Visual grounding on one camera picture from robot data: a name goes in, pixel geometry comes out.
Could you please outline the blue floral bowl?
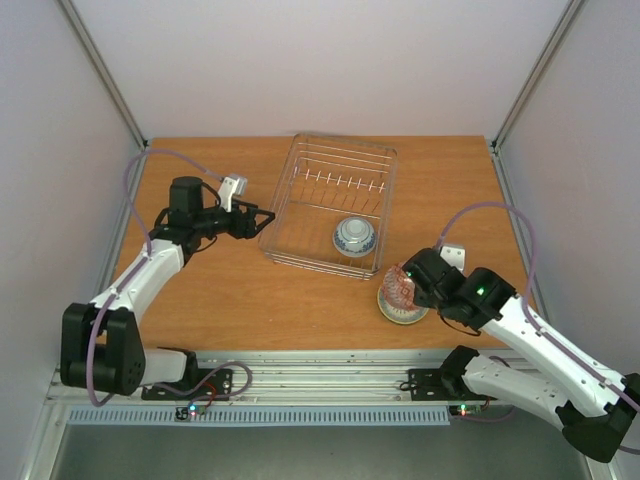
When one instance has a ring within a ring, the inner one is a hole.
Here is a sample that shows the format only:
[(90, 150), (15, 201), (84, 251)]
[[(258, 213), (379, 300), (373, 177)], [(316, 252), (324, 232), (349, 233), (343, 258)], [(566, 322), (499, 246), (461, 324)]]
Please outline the blue floral bowl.
[(352, 216), (337, 224), (332, 242), (342, 255), (349, 258), (361, 258), (374, 250), (377, 234), (374, 226), (367, 219)]

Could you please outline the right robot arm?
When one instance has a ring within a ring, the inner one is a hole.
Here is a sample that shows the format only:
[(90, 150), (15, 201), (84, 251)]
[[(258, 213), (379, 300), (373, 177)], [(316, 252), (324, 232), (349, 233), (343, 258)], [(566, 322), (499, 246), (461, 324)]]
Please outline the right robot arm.
[(638, 374), (624, 375), (581, 351), (487, 268), (464, 275), (425, 248), (402, 269), (414, 285), (414, 304), (499, 339), (543, 375), (536, 378), (458, 346), (439, 368), (447, 393), (506, 401), (559, 429), (594, 461), (608, 463), (621, 451), (639, 412)]

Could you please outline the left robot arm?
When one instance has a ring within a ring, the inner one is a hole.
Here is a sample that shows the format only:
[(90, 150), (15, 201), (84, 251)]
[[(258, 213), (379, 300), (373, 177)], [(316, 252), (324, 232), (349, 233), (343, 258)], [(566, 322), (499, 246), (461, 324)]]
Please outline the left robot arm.
[(199, 177), (172, 181), (169, 205), (156, 218), (129, 267), (89, 303), (73, 303), (62, 315), (59, 374), (63, 385), (86, 389), (94, 404), (107, 396), (128, 396), (140, 387), (166, 384), (179, 398), (195, 395), (202, 375), (195, 355), (181, 349), (146, 349), (139, 324), (168, 281), (201, 252), (205, 240), (221, 234), (256, 237), (275, 215), (241, 200), (246, 178), (229, 175), (204, 204), (209, 185)]

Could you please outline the red patterned bowl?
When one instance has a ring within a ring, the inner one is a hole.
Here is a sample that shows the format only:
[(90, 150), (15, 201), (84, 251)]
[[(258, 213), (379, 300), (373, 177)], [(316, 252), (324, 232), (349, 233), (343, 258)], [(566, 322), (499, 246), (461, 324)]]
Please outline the red patterned bowl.
[(415, 285), (403, 270), (401, 264), (389, 268), (381, 285), (383, 300), (391, 307), (400, 310), (413, 310)]

